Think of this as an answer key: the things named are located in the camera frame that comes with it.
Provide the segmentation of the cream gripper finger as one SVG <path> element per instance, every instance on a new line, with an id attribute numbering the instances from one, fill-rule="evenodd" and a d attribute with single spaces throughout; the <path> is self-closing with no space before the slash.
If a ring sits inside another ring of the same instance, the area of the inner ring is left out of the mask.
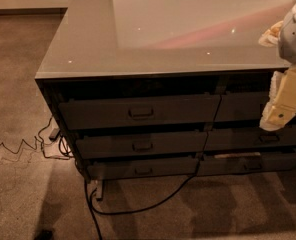
<path id="1" fill-rule="evenodd" d="M 274 47 L 278 45 L 279 34 L 283 22 L 279 21 L 267 29 L 259 38 L 258 43 L 264 47 Z"/>
<path id="2" fill-rule="evenodd" d="M 265 131 L 282 129 L 296 116 L 296 65 L 284 73 L 275 71 L 259 127 Z"/>

